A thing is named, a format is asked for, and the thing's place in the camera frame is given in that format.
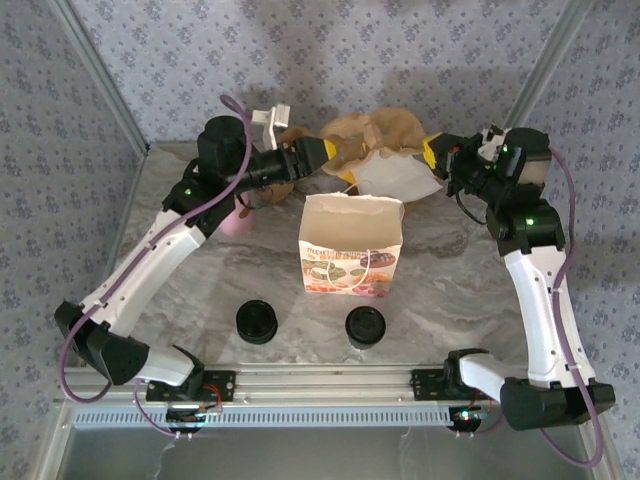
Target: white bracket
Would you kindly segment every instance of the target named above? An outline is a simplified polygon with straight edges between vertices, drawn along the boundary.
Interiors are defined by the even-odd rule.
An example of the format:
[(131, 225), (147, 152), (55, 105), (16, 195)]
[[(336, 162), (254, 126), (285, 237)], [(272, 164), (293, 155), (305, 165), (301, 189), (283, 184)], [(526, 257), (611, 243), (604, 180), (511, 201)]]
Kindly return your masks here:
[(264, 125), (262, 142), (266, 150), (275, 150), (278, 148), (276, 134), (273, 129), (275, 127), (287, 128), (287, 126), (289, 126), (290, 112), (291, 107), (282, 103), (278, 103), (275, 107), (271, 107), (271, 109), (267, 111), (254, 110), (252, 112), (251, 123), (254, 125)]

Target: bag handle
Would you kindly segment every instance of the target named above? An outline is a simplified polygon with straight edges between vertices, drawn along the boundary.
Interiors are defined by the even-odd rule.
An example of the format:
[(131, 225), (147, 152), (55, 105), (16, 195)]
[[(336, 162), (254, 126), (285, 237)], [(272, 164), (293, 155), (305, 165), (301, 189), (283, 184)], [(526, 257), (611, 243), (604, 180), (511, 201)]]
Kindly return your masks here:
[(364, 271), (364, 274), (362, 275), (362, 278), (360, 279), (360, 281), (350, 287), (336, 287), (333, 284), (333, 281), (329, 276), (329, 270), (331, 269), (331, 260), (335, 260), (335, 259), (336, 259), (336, 251), (334, 250), (333, 258), (327, 261), (327, 271), (325, 272), (327, 275), (327, 280), (329, 281), (329, 285), (331, 285), (333, 288), (337, 288), (338, 290), (346, 290), (347, 288), (356, 288), (356, 287), (359, 287), (362, 284), (362, 282), (364, 282), (365, 278), (367, 278), (367, 275), (369, 274), (369, 268), (371, 267), (371, 251), (368, 248), (367, 248), (367, 269)]
[(347, 188), (345, 188), (343, 191), (341, 191), (340, 193), (347, 193), (349, 190), (351, 190), (353, 187), (357, 187), (358, 185), (362, 185), (364, 183), (368, 183), (369, 185), (373, 185), (373, 182), (371, 180), (363, 180), (362, 182), (356, 182), (356, 183), (352, 183), (351, 185), (349, 185)]

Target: printed illustration on bag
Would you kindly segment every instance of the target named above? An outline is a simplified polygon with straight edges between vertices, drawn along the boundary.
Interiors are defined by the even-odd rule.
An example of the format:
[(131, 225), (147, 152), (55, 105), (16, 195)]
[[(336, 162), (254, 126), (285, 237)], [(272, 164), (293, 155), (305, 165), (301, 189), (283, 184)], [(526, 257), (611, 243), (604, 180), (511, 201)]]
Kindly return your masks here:
[(396, 256), (392, 253), (372, 250), (367, 255), (330, 250), (312, 252), (311, 249), (307, 253), (309, 258), (331, 259), (302, 259), (302, 273), (308, 292), (335, 293), (350, 288), (353, 294), (379, 298), (389, 293), (396, 263)]

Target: white paper bag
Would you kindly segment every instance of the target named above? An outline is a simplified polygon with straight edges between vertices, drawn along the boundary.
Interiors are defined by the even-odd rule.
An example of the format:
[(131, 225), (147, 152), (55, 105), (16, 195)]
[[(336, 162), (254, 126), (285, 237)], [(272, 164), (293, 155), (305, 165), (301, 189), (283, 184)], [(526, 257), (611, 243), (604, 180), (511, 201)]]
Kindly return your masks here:
[(298, 238), (305, 290), (386, 296), (402, 247), (403, 214), (394, 198), (308, 196)]

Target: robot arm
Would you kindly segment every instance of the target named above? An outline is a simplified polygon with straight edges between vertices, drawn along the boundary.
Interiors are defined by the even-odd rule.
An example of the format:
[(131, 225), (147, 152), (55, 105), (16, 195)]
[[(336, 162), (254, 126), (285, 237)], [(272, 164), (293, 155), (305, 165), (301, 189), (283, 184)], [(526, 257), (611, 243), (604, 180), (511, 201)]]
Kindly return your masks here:
[(445, 362), (452, 381), (498, 400), (516, 430), (588, 420), (571, 372), (575, 368), (598, 413), (613, 406), (613, 388), (595, 381), (580, 342), (566, 279), (558, 293), (575, 365), (567, 360), (554, 319), (554, 284), (566, 254), (558, 213), (541, 197), (552, 158), (548, 136), (529, 128), (496, 127), (470, 138), (441, 134), (425, 140), (424, 158), (436, 175), (449, 180), (448, 196), (464, 192), (486, 202), (486, 225), (516, 287), (527, 337), (527, 372), (486, 351), (452, 352)]
[[(269, 130), (264, 136), (269, 139), (275, 138), (274, 124), (286, 125), (287, 116), (288, 107), (281, 105), (254, 115)], [(200, 214), (184, 217), (225, 190), (246, 151), (239, 119), (222, 116), (207, 122), (198, 137), (199, 157), (171, 189), (140, 243), (80, 305), (63, 302), (55, 312), (65, 336), (83, 316), (89, 316), (73, 338), (73, 349), (112, 384), (133, 378), (156, 380), (175, 387), (182, 398), (193, 398), (202, 383), (203, 365), (179, 347), (150, 347), (131, 338), (142, 310), (175, 268), (233, 212), (235, 195), (306, 177), (327, 162), (331, 151), (324, 140), (313, 137), (262, 153), (251, 148), (249, 167), (235, 190)]]

